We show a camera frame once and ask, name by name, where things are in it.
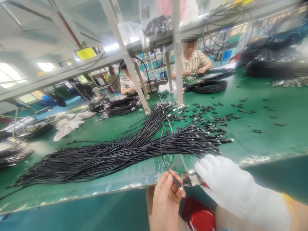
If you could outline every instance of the gloved hand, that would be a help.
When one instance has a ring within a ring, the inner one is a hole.
[[[284,196],[259,186],[230,159],[206,155],[195,169],[209,186],[202,186],[203,190],[220,207],[264,230],[290,230],[291,216]]]

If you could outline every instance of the white rag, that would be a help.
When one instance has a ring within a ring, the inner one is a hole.
[[[66,117],[72,120],[61,120],[60,122],[58,122],[56,124],[56,128],[59,130],[55,137],[54,137],[54,142],[59,141],[60,139],[62,139],[62,137],[68,135],[69,133],[71,133],[71,131],[79,128],[79,126],[81,124],[84,123],[84,121],[82,121],[85,118],[89,118],[91,116],[93,116],[95,113],[90,112],[90,111],[85,111],[79,114],[69,114]]]

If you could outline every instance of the hand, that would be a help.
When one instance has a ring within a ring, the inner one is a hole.
[[[264,230],[289,230],[291,219],[284,196],[256,184],[252,175],[232,160],[206,155],[195,169],[209,186],[202,189],[220,207]]]
[[[198,74],[203,74],[204,72],[206,72],[206,68],[202,67],[199,69]]]
[[[127,93],[134,93],[135,92],[135,88],[134,87],[130,87],[127,89]]]
[[[151,231],[178,231],[178,214],[185,190],[180,190],[173,181],[174,176],[183,187],[183,180],[173,171],[165,172],[158,181],[153,198]]]
[[[186,71],[183,71],[182,75],[185,76],[185,77],[188,77],[192,74],[192,72],[190,70],[186,70]]]

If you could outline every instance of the green workbench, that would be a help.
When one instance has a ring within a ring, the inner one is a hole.
[[[184,103],[191,105],[190,109],[192,109],[193,103],[201,103],[205,106],[218,102],[224,104],[223,107],[216,106],[217,115],[208,113],[204,115],[205,119],[212,120],[214,116],[224,116],[230,113],[241,116],[240,119],[227,122],[228,126],[223,127],[228,131],[226,135],[234,139],[234,142],[220,146],[223,156],[231,158],[241,167],[245,167],[307,154],[307,87],[272,87],[272,79],[246,77],[243,75],[243,71],[242,68],[237,69],[235,75],[228,78],[228,87],[224,92],[208,95],[189,92],[184,95]],[[239,101],[245,98],[248,98],[246,102]],[[174,102],[176,101],[176,93],[167,94],[164,99],[151,95],[148,104],[152,107],[157,101],[161,100]],[[238,103],[242,103],[244,106],[244,109],[241,110],[247,112],[255,110],[256,112],[254,114],[238,112],[237,110],[240,108],[231,106],[231,104],[237,105]],[[272,107],[275,111],[270,111],[264,106]],[[22,174],[26,168],[31,167],[33,163],[42,159],[46,154],[53,152],[55,148],[67,147],[66,142],[72,140],[103,141],[110,136],[124,132],[143,114],[144,111],[140,109],[129,115],[103,121],[97,121],[100,116],[94,115],[86,119],[79,129],[71,132],[58,142],[53,142],[55,131],[34,140],[28,144],[28,148],[35,150],[33,154],[16,166],[0,172],[0,197],[16,190],[16,188],[7,189],[6,187],[12,184],[15,178]],[[278,116],[278,119],[271,119],[270,116],[273,115]],[[287,126],[275,126],[274,123],[287,124]],[[184,121],[175,122],[173,128],[183,127],[185,124]],[[253,129],[262,130],[262,133],[254,133]],[[167,165],[179,174],[185,172],[183,160],[189,172],[193,171],[194,164],[197,161],[195,157],[190,157],[190,155],[184,157],[179,154],[165,156]],[[144,187],[154,184],[159,175],[165,171],[161,158],[152,158],[113,175],[89,182],[33,185],[1,200],[0,214],[119,190]]]

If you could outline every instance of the metal shelf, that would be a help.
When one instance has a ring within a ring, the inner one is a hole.
[[[267,2],[260,2],[258,5],[250,9],[250,12],[254,19],[262,18],[269,16],[271,14],[274,14],[276,12],[280,12],[282,10],[285,10],[287,8],[293,7],[296,5],[297,2],[300,2],[300,0],[292,1],[289,0],[270,0]],[[215,24],[228,24],[228,28],[232,26],[239,25],[243,22],[242,19],[236,20],[234,23],[230,24],[230,22],[234,21],[237,18],[236,15],[234,16],[226,16],[226,17],[215,17],[214,20],[211,20],[211,22]],[[201,28],[202,28],[202,19],[199,21],[190,23],[188,25],[184,25],[181,27],[181,38],[185,38],[188,36],[199,36],[201,35]],[[226,29],[224,26],[209,26],[209,31],[207,33],[213,33],[219,30]],[[163,35],[154,35],[149,38],[150,41],[150,48],[156,49],[163,46],[169,46],[172,44],[173,40],[173,31],[167,31]],[[128,44],[126,46],[129,55],[134,56],[137,54],[142,53],[142,45],[140,41],[135,41],[131,44]],[[88,59],[84,62],[79,62],[73,64],[73,68],[71,66],[63,67],[51,72],[48,72],[41,77],[37,78],[35,81],[29,81],[27,85],[20,86],[16,85],[11,87],[10,89],[7,89],[3,93],[0,94],[0,102],[5,101],[9,98],[17,98],[20,96],[23,96],[29,92],[33,92],[35,90],[42,89],[46,86],[50,86],[52,84],[67,80],[69,78],[78,77],[82,74],[88,74],[89,72],[93,72],[95,70],[99,70],[103,67],[106,67],[108,65],[118,64],[122,61],[122,54],[120,50],[111,51],[108,53],[108,56],[102,57],[99,60],[100,56]],[[91,66],[97,62],[93,67],[89,68],[88,70],[78,70],[78,69],[84,69],[87,66]]]

